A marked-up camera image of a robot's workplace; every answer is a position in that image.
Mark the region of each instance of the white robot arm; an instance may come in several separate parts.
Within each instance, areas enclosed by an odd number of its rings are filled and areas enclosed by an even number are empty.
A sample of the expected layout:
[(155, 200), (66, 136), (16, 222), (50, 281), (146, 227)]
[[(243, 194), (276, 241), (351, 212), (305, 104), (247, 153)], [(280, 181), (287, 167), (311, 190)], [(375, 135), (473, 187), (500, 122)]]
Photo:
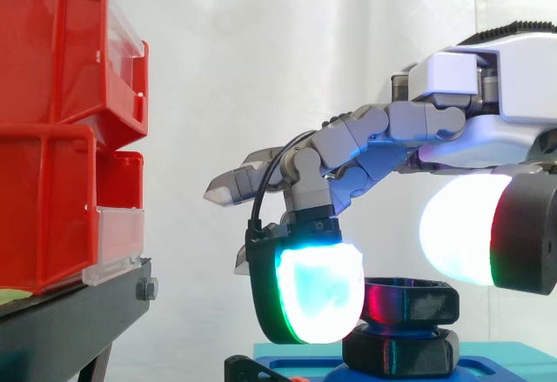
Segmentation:
[[(391, 104), (323, 123), (282, 156), (266, 189), (284, 192), (285, 220), (294, 221), (326, 205), (339, 215), (391, 171), (461, 173), (551, 157), (556, 64), (550, 23), (476, 34), (393, 75)], [(279, 150), (252, 153), (215, 178), (205, 197), (221, 205), (252, 200)]]
[[(390, 104), (340, 114), (282, 148), (252, 153), (239, 169), (213, 179), (205, 194), (213, 202), (254, 199), (236, 273), (250, 274), (267, 337), (328, 342), (352, 329), (364, 302), (363, 269), (361, 254), (343, 243), (337, 216), (392, 171), (488, 169), (488, 175), (456, 179), (434, 197), (436, 209), (426, 208), (423, 218), (434, 231), (427, 235), (427, 227), (420, 228), (426, 256), (450, 276), (462, 264), (479, 270), (476, 278), (486, 285), (550, 293), (557, 285), (557, 177), (547, 174), (557, 172), (555, 67), (557, 30), (550, 23), (482, 32), (393, 75)], [(474, 208), (454, 196), (455, 186), (474, 198)], [(266, 191), (283, 192), (286, 213), (278, 225), (262, 227)], [(459, 240), (460, 248), (439, 239), (439, 230)], [(321, 280), (308, 278), (307, 270)], [(299, 276), (306, 278), (295, 285)], [(329, 302), (339, 291), (342, 296)], [(307, 314), (300, 306), (320, 293), (328, 294), (321, 321), (314, 305)], [(322, 339), (325, 322), (346, 326)]]

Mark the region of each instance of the bolt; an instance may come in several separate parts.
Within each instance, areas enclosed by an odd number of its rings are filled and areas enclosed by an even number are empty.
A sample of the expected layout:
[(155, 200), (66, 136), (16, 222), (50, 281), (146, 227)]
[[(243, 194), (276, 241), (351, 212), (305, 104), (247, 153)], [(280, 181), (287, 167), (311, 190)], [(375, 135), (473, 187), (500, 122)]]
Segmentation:
[(238, 382), (250, 382), (250, 377), (248, 376), (248, 374), (246, 372), (242, 372), (238, 375), (236, 380)]
[(157, 278), (141, 278), (136, 287), (136, 298), (141, 301), (154, 301), (158, 294)]

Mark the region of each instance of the cyan light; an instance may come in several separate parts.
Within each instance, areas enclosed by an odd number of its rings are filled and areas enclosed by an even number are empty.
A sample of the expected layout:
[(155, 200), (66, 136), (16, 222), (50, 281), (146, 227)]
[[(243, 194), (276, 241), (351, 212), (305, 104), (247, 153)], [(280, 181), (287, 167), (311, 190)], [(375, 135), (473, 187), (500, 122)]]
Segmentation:
[(332, 343), (358, 323), (364, 304), (362, 254), (346, 243), (282, 251), (277, 280), (283, 314), (306, 343)]
[(489, 257), (493, 215), (510, 182), (505, 175), (465, 175), (429, 201), (419, 238), (438, 271), (464, 282), (493, 285)]

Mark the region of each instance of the white curtain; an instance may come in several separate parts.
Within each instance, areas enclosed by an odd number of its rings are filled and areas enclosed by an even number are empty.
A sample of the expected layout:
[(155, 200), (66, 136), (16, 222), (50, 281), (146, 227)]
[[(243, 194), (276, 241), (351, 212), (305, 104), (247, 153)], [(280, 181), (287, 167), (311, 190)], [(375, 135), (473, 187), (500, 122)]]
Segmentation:
[[(250, 207), (204, 201), (213, 177), (251, 151), (384, 102), (394, 71), (467, 38), (476, 22), (483, 30), (515, 18), (557, 21), (554, 0), (117, 1), (151, 47), (149, 137), (132, 147), (145, 156), (145, 255), (160, 291), (115, 343), (109, 382), (216, 382), (225, 358), (265, 341), (249, 279), (232, 275)], [(391, 175), (343, 214), (368, 276), (446, 280), (418, 240), (419, 215), (445, 181)], [(280, 199), (265, 199), (265, 220), (279, 218)], [(510, 338), (556, 353), (554, 297), (450, 283), (461, 295), (461, 339)]]

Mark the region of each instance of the stacked storage bins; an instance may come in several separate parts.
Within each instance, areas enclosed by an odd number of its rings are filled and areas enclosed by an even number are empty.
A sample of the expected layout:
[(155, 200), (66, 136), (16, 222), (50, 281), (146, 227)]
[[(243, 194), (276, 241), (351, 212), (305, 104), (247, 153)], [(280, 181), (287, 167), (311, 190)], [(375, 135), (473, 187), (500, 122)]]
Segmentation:
[(0, 289), (140, 266), (147, 45), (112, 0), (0, 0)]

